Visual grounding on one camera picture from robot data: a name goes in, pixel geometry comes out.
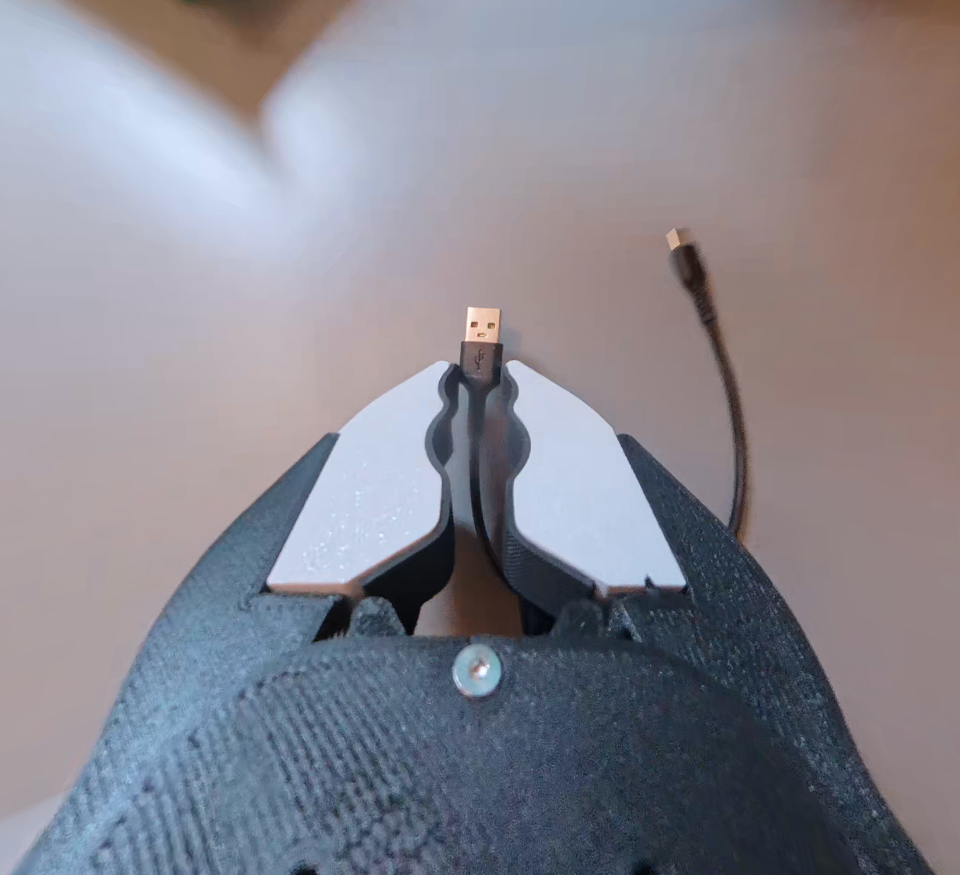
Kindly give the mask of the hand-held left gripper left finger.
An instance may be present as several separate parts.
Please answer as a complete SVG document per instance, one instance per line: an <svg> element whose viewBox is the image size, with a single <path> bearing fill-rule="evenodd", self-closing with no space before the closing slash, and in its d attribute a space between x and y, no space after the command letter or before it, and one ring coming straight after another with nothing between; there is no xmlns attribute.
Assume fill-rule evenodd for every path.
<svg viewBox="0 0 960 875"><path fill-rule="evenodd" d="M455 366L436 361L339 431L267 577L269 588L364 588L449 520Z"/></svg>

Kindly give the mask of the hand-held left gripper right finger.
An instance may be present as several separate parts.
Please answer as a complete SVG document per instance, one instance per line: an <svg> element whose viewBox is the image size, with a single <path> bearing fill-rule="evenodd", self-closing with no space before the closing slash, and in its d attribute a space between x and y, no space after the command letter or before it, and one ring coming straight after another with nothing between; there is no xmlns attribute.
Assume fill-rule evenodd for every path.
<svg viewBox="0 0 960 875"><path fill-rule="evenodd" d="M614 428L519 360L505 370L510 420L526 437L508 490L510 534L535 570L557 570L595 597L688 581Z"/></svg>

